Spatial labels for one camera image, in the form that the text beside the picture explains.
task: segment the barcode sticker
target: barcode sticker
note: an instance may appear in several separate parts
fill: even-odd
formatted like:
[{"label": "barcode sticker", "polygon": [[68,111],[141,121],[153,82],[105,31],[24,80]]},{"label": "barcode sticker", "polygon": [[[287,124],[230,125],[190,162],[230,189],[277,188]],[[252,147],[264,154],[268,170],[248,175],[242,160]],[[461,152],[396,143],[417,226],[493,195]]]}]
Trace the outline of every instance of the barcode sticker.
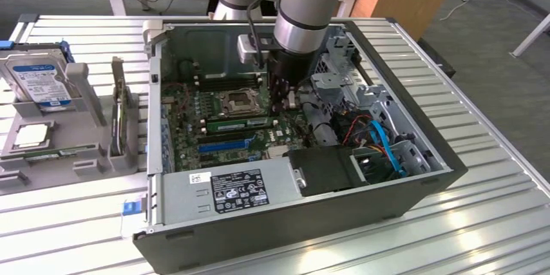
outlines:
[{"label": "barcode sticker", "polygon": [[212,172],[189,174],[189,184],[209,182],[210,177],[212,177]]},{"label": "barcode sticker", "polygon": [[267,119],[249,119],[246,121],[246,125],[254,126],[254,125],[264,125],[267,124]]}]

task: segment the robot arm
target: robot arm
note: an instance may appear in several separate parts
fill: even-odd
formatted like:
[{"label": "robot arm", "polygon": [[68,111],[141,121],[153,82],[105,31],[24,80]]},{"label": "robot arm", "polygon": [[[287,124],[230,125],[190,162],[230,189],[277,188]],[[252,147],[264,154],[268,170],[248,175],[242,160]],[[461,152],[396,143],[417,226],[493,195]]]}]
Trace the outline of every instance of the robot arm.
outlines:
[{"label": "robot arm", "polygon": [[[220,0],[221,8],[225,6],[233,11],[221,17],[218,5],[213,18],[244,19],[246,6],[254,1]],[[336,3],[337,0],[280,0],[272,38],[261,38],[257,46],[250,36],[238,37],[240,60],[261,62],[254,53],[257,49],[261,51],[261,58],[268,59],[268,88],[273,112],[283,110],[283,100],[307,77]],[[252,18],[256,19],[257,16],[260,12],[254,11]]]}]

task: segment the metal rail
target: metal rail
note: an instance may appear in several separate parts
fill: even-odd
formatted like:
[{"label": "metal rail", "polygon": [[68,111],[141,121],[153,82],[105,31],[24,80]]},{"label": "metal rail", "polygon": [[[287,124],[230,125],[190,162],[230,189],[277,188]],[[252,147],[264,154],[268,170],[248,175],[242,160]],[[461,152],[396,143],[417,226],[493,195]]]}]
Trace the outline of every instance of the metal rail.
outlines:
[{"label": "metal rail", "polygon": [[[468,166],[468,173],[400,218],[181,274],[548,271],[546,180],[399,25],[384,19],[353,21]],[[29,43],[60,39],[70,43],[76,61],[89,64],[90,84],[100,95],[112,91],[109,60],[113,55],[124,59],[126,83],[132,92],[140,93],[144,151],[148,63],[141,23],[142,17],[44,15],[32,26],[21,25],[18,31],[28,33]],[[373,71],[363,67],[376,81]],[[5,83],[0,89],[0,132],[5,134],[13,116],[5,104],[13,94]],[[152,274],[130,240],[121,236],[142,225],[138,216],[121,220],[121,203],[144,192],[144,173],[136,173],[0,196],[0,274]]]}]

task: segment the motherboard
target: motherboard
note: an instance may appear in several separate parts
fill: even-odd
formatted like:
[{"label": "motherboard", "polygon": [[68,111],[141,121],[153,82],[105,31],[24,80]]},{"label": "motherboard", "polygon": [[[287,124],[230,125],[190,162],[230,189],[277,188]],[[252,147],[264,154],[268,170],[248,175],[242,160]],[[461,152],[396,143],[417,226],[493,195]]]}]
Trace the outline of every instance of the motherboard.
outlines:
[{"label": "motherboard", "polygon": [[165,83],[164,172],[275,158],[315,144],[301,111],[272,116],[267,109],[268,91],[260,76]]}]

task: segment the power supply label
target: power supply label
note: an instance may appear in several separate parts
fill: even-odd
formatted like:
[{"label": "power supply label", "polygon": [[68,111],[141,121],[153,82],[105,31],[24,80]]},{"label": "power supply label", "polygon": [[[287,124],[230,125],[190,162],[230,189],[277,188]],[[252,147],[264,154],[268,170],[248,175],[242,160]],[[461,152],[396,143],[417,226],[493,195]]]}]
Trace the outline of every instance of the power supply label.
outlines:
[{"label": "power supply label", "polygon": [[210,185],[213,208],[220,214],[268,204],[258,169],[212,176]]},{"label": "power supply label", "polygon": [[62,106],[70,103],[70,95],[65,85],[57,79],[54,66],[38,64],[14,66],[14,74],[30,95],[32,101],[41,106]]}]

